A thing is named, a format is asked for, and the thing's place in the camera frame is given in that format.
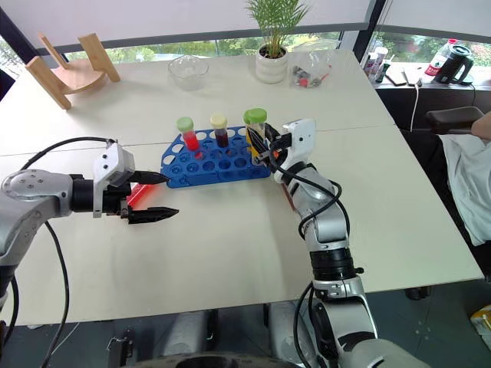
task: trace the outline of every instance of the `white plant pot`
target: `white plant pot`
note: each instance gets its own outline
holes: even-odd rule
[[[255,53],[255,75],[257,78],[267,84],[283,81],[288,69],[288,52],[286,49],[283,49],[285,54],[278,59],[268,59],[262,56],[259,50]]]

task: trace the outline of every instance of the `plastic bag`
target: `plastic bag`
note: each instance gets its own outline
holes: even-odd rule
[[[311,88],[322,84],[331,73],[331,50],[340,41],[320,40],[300,44],[290,55],[290,81],[293,87]]]

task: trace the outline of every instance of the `white table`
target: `white table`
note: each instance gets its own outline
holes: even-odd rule
[[[132,146],[158,170],[166,144]],[[98,149],[50,153],[35,166],[91,175]],[[2,176],[28,155],[0,157]],[[395,126],[318,133],[311,161],[343,185],[351,250],[367,292],[481,278],[472,255]],[[311,279],[296,214],[272,179],[165,186],[143,207],[180,213],[156,224],[73,214],[51,222],[71,282],[68,320],[104,320],[297,298]],[[58,322],[61,270],[44,228],[18,269],[20,324]],[[1,317],[10,314],[7,304]]]
[[[165,81],[165,63],[118,65],[119,84],[74,97],[68,112],[25,74],[0,103],[2,123],[14,122],[5,124],[0,137],[0,177],[16,171],[30,157],[26,153],[79,135],[117,137],[131,145],[127,148],[138,169],[159,171],[165,142],[177,134],[177,117],[194,116],[197,127],[207,128],[209,114],[220,110],[231,125],[240,125],[244,110],[263,106],[276,126],[298,117],[318,121],[311,161],[343,185],[351,249],[356,266],[365,268],[366,291],[481,278],[353,54],[336,52],[339,64],[320,90],[295,90],[286,82],[260,84],[247,75],[247,57],[207,60],[209,86],[193,93]],[[241,94],[234,92],[238,87]],[[81,148],[97,146],[67,146],[35,167],[92,177],[101,149]],[[180,213],[144,225],[119,218],[96,220],[87,213],[52,221],[70,275],[69,321],[283,301],[297,298],[311,279],[296,214],[272,179],[187,189],[163,186],[141,205],[166,205]],[[61,270],[44,228],[17,276],[18,322],[58,322]],[[8,320],[11,308],[10,298],[0,317]]]
[[[178,134],[179,117],[190,116],[197,129],[209,129],[209,116],[221,111],[230,126],[239,126],[244,111],[253,107],[264,107],[277,127],[302,117],[315,118],[318,130],[394,124],[350,51],[333,51],[331,75],[318,89],[309,90],[292,88],[288,80],[259,82],[253,60],[206,59],[206,88],[193,92],[168,80],[167,61],[119,64],[121,82],[107,81],[96,90],[68,96],[73,105],[68,111],[24,73],[0,103],[0,155],[37,152],[73,136],[118,138],[122,144],[169,143]]]

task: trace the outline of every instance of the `wooden stand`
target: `wooden stand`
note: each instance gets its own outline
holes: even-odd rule
[[[25,67],[62,109],[71,108],[66,94],[76,94],[93,87],[102,81],[106,74],[111,81],[120,81],[119,74],[95,33],[78,38],[87,52],[88,59],[70,62],[66,62],[60,56],[44,35],[39,34],[39,38],[59,67],[50,69],[39,56],[34,57]]]

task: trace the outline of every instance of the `potted plant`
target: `potted plant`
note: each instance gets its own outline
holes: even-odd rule
[[[265,83],[281,82],[288,67],[288,52],[282,44],[308,8],[299,0],[248,0],[247,4],[265,41],[255,55],[255,74]]]

